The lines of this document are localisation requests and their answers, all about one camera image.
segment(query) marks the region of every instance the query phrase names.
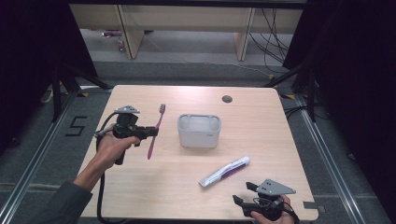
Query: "metal rail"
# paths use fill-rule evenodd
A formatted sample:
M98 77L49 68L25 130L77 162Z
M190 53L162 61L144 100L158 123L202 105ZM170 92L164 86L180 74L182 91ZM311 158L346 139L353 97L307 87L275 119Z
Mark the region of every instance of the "metal rail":
M304 98L301 94L296 94L296 102L297 105L305 105ZM311 132L315 144L317 145L318 152L323 159L327 171L329 172L330 178L332 179L332 182L334 183L340 199L343 202L344 207L346 208L346 212L349 215L351 223L367 223L361 213L358 204L356 203L356 200L352 195L352 192L347 186L345 179L341 175L337 164L332 158L332 153L327 148L327 145L320 134L317 124L315 122L312 122L311 118L309 118L307 111L303 110L302 114L305 124L308 127L309 132Z
M42 161L44 160L47 151L50 148L50 145L55 138L56 133L58 132L60 126L64 121L64 117L69 109L71 103L74 99L76 99L76 92L69 92L68 96L64 100L64 110L54 122L51 123L49 129L47 130L46 135L40 143L40 146L37 148L35 155L30 160L28 166L26 167L23 175L18 181L17 185L12 190L11 194L8 196L6 203L3 205L0 213L0 221L2 224L8 224L13 218L15 212L20 205L23 196L26 193L26 190L29 188L30 183L32 182L35 174L37 173L38 168L40 167Z

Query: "toothbrush bristles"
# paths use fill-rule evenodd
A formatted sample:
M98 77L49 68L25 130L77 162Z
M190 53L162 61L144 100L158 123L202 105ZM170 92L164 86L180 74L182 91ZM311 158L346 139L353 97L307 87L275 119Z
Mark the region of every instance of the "toothbrush bristles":
M165 105L160 106L160 113L161 114L165 113Z

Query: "white container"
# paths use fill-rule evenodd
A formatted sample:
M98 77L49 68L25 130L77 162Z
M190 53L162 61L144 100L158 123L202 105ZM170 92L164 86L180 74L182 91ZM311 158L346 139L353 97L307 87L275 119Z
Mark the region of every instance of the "white container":
M178 137L183 147L218 145L221 120L216 115L183 114L177 120Z

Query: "toothpaste tube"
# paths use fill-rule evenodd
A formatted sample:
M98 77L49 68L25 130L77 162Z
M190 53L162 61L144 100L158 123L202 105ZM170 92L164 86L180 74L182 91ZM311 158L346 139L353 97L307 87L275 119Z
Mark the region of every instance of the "toothpaste tube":
M249 157L244 157L237 161L233 161L233 162L227 164L226 166L220 168L219 170L217 170L215 173L208 176L207 178L202 179L201 181L199 181L199 183L203 187L206 187L214 182L224 179L225 177L227 177L229 175L234 174L238 170L247 166L249 163L250 163Z

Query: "wooden table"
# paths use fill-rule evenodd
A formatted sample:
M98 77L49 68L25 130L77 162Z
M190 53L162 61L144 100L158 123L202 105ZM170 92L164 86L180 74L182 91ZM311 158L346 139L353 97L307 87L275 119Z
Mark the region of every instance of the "wooden table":
M229 95L231 103L222 97ZM278 95L274 89L192 86L117 86L107 102L98 130L115 108L132 105L141 111L139 126L155 126L159 107L166 104L151 160L151 138L127 150L124 163L106 172L103 217L156 219L246 220L233 203L237 195L251 203L257 193L246 182L260 185L270 178L296 189L289 195L301 220L315 220L318 210L304 209L313 202L300 157ZM179 143L177 119L181 114L212 114L221 118L216 148L185 148ZM95 154L92 139L81 168ZM244 156L250 165L203 188L202 178ZM99 183L84 217L96 217Z

